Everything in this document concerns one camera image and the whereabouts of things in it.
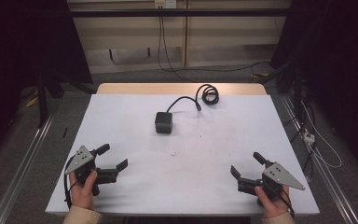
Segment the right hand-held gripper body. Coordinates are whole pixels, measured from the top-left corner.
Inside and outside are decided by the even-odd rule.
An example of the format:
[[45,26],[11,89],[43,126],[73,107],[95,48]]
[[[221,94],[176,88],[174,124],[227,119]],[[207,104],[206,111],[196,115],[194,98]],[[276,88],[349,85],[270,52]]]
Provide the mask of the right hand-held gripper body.
[[255,187],[260,187],[270,199],[273,199],[281,195],[283,185],[294,189],[305,189],[305,187],[279,163],[267,161],[265,165],[266,169],[263,171],[260,179],[252,180],[244,178],[241,177],[240,173],[237,173],[238,191],[255,196]]

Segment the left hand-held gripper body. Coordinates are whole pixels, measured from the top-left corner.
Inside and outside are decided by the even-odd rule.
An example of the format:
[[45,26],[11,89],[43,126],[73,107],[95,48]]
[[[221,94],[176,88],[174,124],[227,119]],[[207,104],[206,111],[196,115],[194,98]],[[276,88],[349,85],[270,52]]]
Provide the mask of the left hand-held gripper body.
[[99,186],[101,184],[110,184],[117,182],[118,170],[97,168],[95,159],[99,156],[96,149],[88,150],[85,146],[81,146],[76,154],[71,158],[68,166],[65,168],[65,173],[69,175],[74,172],[81,184],[84,184],[89,174],[92,171],[98,173],[95,183],[92,187],[92,194],[98,196],[100,194]]

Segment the black power adapter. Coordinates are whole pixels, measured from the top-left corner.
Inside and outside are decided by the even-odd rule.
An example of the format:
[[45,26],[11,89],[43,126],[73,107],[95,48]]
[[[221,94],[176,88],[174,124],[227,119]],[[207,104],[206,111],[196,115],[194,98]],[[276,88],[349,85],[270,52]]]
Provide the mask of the black power adapter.
[[171,133],[172,113],[158,112],[155,117],[155,128],[157,133]]

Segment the person's right hand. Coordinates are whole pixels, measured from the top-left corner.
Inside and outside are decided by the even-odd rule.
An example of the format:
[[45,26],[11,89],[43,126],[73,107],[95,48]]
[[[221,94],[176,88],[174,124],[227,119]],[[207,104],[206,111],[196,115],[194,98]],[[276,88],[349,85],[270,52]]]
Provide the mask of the person's right hand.
[[264,218],[276,217],[288,211],[288,206],[285,204],[289,202],[289,188],[287,186],[282,186],[281,197],[283,201],[280,198],[270,199],[261,187],[255,187],[255,193],[264,206]]

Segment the person's left hand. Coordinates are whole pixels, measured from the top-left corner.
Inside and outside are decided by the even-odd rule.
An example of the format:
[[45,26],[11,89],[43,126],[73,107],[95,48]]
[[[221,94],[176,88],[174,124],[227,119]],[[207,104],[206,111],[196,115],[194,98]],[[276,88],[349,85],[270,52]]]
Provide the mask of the person's left hand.
[[92,187],[95,183],[98,173],[92,171],[84,184],[77,181],[74,172],[69,174],[71,184],[72,204],[77,207],[93,210],[94,196],[92,194]]

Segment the white power strip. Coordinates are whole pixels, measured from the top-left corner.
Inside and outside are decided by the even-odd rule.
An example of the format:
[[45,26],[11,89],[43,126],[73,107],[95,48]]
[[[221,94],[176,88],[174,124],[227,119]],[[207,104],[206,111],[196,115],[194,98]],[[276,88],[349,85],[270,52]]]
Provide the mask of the white power strip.
[[311,147],[315,143],[315,135],[312,133],[304,132],[303,133],[303,140],[306,144],[310,145]]

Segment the white table mat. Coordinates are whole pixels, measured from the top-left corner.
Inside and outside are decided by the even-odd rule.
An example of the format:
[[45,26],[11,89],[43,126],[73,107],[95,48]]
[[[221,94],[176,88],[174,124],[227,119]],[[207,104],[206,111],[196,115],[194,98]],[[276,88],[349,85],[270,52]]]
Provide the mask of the white table mat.
[[[157,133],[158,112],[172,113],[172,132]],[[110,145],[101,168],[123,160],[117,183],[102,185],[97,211],[118,216],[252,216],[261,208],[238,191],[230,172],[260,178],[253,154],[279,162],[305,180],[268,95],[222,95],[197,109],[176,95],[96,94],[91,97],[72,149]]]

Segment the black metal stand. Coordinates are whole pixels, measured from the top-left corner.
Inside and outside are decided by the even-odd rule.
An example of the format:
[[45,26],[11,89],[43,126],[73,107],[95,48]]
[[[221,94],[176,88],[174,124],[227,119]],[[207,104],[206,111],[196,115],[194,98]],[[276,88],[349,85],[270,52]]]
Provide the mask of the black metal stand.
[[85,84],[82,84],[80,81],[77,81],[72,77],[68,77],[66,74],[56,71],[38,72],[36,75],[36,89],[39,100],[39,128],[42,128],[48,120],[48,103],[46,91],[49,92],[52,98],[62,98],[64,96],[64,90],[61,86],[62,83],[69,83],[73,87],[87,94],[96,93],[95,89],[87,87]]

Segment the wooden table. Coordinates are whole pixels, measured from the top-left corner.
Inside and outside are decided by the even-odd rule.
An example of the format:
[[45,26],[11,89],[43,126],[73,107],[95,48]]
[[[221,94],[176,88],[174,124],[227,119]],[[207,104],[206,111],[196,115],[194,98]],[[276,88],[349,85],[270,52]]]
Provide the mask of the wooden table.
[[[103,83],[98,94],[175,94],[194,95],[201,83]],[[257,83],[213,83],[221,95],[266,95]]]

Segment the dark curtain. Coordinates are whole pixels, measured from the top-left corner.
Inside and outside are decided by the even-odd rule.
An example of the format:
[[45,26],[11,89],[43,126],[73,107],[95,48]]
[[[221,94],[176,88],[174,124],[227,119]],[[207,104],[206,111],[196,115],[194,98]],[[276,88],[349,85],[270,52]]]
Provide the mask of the dark curtain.
[[358,0],[291,0],[271,66],[295,56],[311,92],[358,160]]
[[0,0],[0,142],[24,88],[42,83],[57,97],[61,82],[91,82],[68,1]]

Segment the black horizontal metal bar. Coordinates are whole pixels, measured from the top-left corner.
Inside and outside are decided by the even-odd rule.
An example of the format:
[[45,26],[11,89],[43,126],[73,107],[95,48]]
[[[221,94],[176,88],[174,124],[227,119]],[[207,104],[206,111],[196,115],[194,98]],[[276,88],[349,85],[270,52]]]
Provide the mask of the black horizontal metal bar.
[[38,14],[72,18],[102,17],[275,17],[296,14],[288,8],[249,9],[109,9],[109,10],[39,10]]

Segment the aluminium floor rail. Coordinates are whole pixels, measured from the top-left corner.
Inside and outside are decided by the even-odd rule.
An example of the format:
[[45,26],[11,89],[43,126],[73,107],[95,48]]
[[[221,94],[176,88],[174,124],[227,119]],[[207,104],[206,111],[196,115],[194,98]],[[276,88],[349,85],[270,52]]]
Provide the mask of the aluminium floor rail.
[[37,129],[31,145],[28,147],[19,168],[17,169],[3,197],[1,198],[0,224],[6,224],[8,215],[10,214],[11,209],[21,192],[21,188],[24,184],[26,176],[31,170],[31,167],[34,163],[34,159],[46,138],[46,135],[49,131],[52,121],[54,120],[54,117],[55,113],[49,115],[43,125]]
[[[290,122],[293,123],[294,127],[296,127],[296,130],[301,133],[300,122],[297,118],[295,118],[294,105],[290,100],[290,97],[280,96],[280,98],[288,115],[290,116],[290,119],[292,119]],[[313,167],[320,174],[330,196],[332,197],[332,200],[334,201],[339,213],[343,217],[344,222],[346,224],[358,224],[358,216],[356,216],[348,197],[345,195],[344,191],[334,178],[330,170],[331,167],[328,166],[325,161],[321,161],[319,159],[319,157],[322,157],[320,155],[319,149],[315,147],[312,151],[310,144],[306,144],[306,149],[308,153],[312,153],[311,159],[313,161]]]

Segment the white wall socket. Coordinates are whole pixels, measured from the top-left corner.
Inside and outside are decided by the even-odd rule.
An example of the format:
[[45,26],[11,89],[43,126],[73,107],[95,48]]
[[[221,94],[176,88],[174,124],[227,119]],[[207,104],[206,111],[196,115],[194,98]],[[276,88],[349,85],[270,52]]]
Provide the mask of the white wall socket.
[[174,9],[177,8],[176,0],[154,0],[155,8],[167,8]]

